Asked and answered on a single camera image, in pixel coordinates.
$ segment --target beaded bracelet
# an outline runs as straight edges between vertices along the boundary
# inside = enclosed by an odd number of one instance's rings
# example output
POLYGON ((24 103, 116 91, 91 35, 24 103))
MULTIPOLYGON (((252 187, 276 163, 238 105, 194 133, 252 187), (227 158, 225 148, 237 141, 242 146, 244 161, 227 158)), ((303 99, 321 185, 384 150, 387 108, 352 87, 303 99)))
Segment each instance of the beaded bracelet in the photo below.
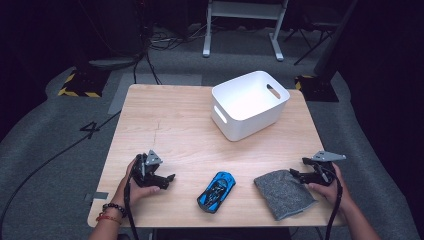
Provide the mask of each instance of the beaded bracelet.
POLYGON ((111 217, 111 216, 103 215, 103 214, 104 214, 104 212, 99 213, 99 216, 96 218, 96 221, 97 222, 100 221, 100 220, 102 220, 102 219, 108 219, 108 220, 112 220, 112 221, 115 221, 115 222, 119 223, 119 225, 122 224, 122 222, 119 221, 118 219, 116 219, 114 217, 111 217))
POLYGON ((106 211, 106 208, 110 207, 118 209, 122 213, 122 218, 125 218, 127 216, 127 211, 125 210, 125 208, 115 203, 106 203, 105 205, 103 205, 103 212, 106 211))

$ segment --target hand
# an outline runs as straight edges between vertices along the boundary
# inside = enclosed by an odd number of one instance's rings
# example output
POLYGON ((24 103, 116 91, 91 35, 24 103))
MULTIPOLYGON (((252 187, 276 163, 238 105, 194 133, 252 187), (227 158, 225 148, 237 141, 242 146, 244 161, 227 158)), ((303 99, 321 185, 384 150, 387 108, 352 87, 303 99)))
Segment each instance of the hand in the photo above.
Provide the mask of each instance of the hand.
MULTIPOLYGON (((125 205, 124 204, 124 189, 135 161, 136 159, 132 160, 132 162, 128 165, 125 177, 122 178, 121 182, 119 183, 118 189, 116 190, 115 196, 112 198, 111 202, 118 204, 120 206, 125 205)), ((141 188, 137 185, 134 179, 131 179, 130 180, 130 207, 132 207, 134 203, 140 200, 141 198, 155 194, 159 192, 159 190, 160 188, 157 186, 141 188)))
MULTIPOLYGON (((336 170, 337 178, 339 179, 342 187, 343 187, 343 195, 342 201, 340 202, 340 210, 344 211, 352 204, 353 200, 350 196, 349 190, 347 189, 346 183, 343 179, 340 168, 333 163, 333 167, 336 170)), ((313 189, 315 192, 321 194, 324 198, 326 198, 331 204, 336 203, 337 199, 337 181, 333 181, 330 186, 326 187, 317 183, 309 183, 308 187, 313 189)))

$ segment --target gray carpet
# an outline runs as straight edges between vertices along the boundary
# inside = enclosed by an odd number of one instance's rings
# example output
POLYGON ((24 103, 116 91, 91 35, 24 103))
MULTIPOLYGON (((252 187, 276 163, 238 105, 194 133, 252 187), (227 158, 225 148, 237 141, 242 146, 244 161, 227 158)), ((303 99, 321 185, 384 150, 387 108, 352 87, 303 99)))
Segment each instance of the gray carpet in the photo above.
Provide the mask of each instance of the gray carpet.
MULTIPOLYGON (((218 32, 212 36, 209 58, 202 57, 202 38, 173 50, 150 50, 149 55, 155 72, 164 82, 166 76, 187 76, 174 84, 197 85, 200 82, 203 86, 215 86, 263 70, 284 87, 293 89, 295 76, 313 75, 325 46, 293 66, 307 51, 307 46, 300 34, 283 42, 288 33, 282 32, 279 42, 285 60, 277 62, 267 36, 270 31, 272 29, 218 32)), ((307 36, 316 38, 317 35, 307 33, 307 36)), ((64 69, 51 80, 46 88, 48 100, 22 118, 0 143, 2 210, 31 172, 86 134, 79 131, 81 127, 92 121, 101 124, 119 111, 124 89, 133 80, 132 67, 129 67, 111 73, 101 98, 58 96, 71 70, 64 69)), ((145 60, 140 62, 136 73, 141 82, 151 76, 145 60)), ((404 196, 356 121, 347 85, 339 74, 334 76, 332 85, 340 102, 307 103, 325 150, 347 156, 340 167, 351 194, 383 239, 419 239, 404 196)), ((96 191, 118 119, 119 116, 113 118, 91 139, 60 155, 30 178, 7 211, 4 239, 87 238, 91 232, 86 222, 90 209, 87 194, 96 191)), ((130 234, 129 229, 122 231, 130 234)), ((148 239, 150 229, 138 231, 142 239, 148 239)), ((292 239, 319 237, 313 227, 302 227, 292 239)), ((334 227, 332 239, 350 239, 347 227, 334 227)))

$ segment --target folded gray towel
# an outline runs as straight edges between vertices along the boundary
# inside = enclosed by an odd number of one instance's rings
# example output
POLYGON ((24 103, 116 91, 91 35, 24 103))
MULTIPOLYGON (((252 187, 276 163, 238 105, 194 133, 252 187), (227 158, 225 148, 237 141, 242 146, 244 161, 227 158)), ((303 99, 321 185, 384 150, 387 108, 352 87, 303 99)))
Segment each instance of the folded gray towel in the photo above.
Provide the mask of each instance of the folded gray towel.
POLYGON ((288 170, 267 173, 254 182, 277 221, 303 212, 317 202, 288 170))

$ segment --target white desk frame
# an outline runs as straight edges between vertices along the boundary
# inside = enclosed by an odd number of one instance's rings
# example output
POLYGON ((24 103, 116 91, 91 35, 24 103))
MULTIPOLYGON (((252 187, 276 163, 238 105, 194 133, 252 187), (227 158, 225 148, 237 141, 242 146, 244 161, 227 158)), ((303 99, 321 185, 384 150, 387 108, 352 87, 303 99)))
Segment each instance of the white desk frame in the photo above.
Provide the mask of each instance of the white desk frame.
POLYGON ((283 61, 280 46, 277 42, 281 23, 286 13, 288 0, 283 0, 282 4, 260 4, 260 3, 242 3, 242 2, 220 2, 209 0, 207 29, 205 44, 203 46, 203 57, 210 56, 211 48, 211 24, 212 16, 216 17, 237 17, 237 18, 255 18, 277 20, 274 33, 269 33, 275 57, 278 61, 283 61))

